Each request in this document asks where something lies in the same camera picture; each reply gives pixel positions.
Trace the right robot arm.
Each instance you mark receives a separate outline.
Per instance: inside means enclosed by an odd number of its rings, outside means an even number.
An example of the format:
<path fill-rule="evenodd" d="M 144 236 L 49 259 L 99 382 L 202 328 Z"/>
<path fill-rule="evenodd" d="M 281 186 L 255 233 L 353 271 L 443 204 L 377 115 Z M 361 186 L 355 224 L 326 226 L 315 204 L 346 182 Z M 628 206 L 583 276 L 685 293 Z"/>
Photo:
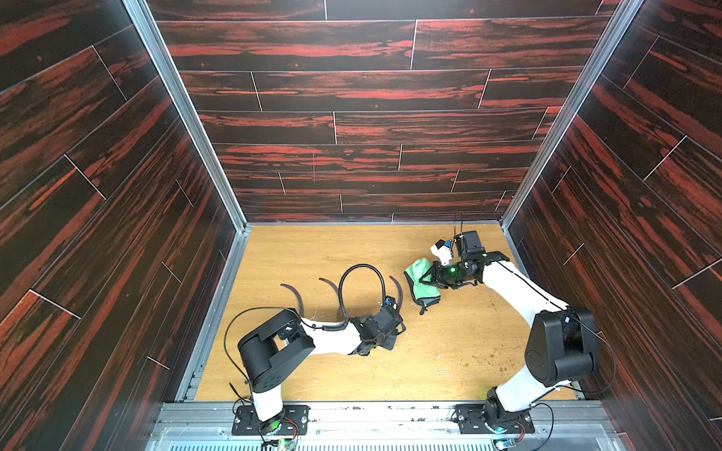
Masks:
<path fill-rule="evenodd" d="M 476 231 L 431 246 L 438 258 L 422 282 L 438 289 L 483 284 L 512 306 L 530 326 L 525 365 L 509 381 L 489 390 L 484 424 L 506 433 L 531 426 L 532 404 L 552 390 L 579 381 L 598 368 L 599 338 L 592 312 L 572 308 L 526 277 L 498 251 L 486 251 Z"/>

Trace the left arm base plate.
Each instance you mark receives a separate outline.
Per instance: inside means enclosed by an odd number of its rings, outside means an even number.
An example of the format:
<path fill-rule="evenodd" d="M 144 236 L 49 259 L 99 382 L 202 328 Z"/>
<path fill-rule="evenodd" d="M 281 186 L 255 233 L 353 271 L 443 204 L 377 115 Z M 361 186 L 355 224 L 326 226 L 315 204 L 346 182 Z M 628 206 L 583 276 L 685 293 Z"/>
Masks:
<path fill-rule="evenodd" d="M 308 432 L 309 411 L 308 405 L 285 404 L 280 413 L 261 421 L 252 405 L 238 406 L 231 435 L 304 436 Z"/>

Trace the green and black rag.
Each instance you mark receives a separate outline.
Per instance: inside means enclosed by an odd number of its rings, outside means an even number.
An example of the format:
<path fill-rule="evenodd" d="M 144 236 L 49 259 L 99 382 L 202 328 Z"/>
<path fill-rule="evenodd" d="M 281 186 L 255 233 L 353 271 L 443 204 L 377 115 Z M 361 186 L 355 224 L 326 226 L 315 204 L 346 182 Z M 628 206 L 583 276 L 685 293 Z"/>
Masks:
<path fill-rule="evenodd" d="M 420 307 L 420 315 L 441 301 L 440 290 L 432 283 L 431 270 L 432 263 L 428 259 L 418 259 L 404 271 L 412 300 Z"/>

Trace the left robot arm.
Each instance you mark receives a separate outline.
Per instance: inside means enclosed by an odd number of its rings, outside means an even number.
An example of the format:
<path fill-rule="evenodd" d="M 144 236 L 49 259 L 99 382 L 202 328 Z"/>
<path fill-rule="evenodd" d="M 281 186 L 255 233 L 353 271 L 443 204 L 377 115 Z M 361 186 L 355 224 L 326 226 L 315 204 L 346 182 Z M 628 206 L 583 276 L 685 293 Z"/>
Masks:
<path fill-rule="evenodd" d="M 346 323 L 313 322 L 294 309 L 283 309 L 238 342 L 255 413 L 264 430 L 276 430 L 284 417 L 281 385 L 310 356 L 367 356 L 376 348 L 391 351 L 406 331 L 395 303 L 374 316 Z"/>

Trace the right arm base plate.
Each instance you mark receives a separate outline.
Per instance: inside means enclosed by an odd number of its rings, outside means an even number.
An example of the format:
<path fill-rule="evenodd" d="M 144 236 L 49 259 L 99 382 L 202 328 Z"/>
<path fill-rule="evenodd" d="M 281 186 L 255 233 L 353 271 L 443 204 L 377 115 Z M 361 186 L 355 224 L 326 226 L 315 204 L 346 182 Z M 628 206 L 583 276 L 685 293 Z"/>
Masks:
<path fill-rule="evenodd" d="M 494 403 L 459 404 L 454 408 L 451 421 L 458 425 L 462 434 L 521 435 L 535 432 L 530 410 L 511 413 Z"/>

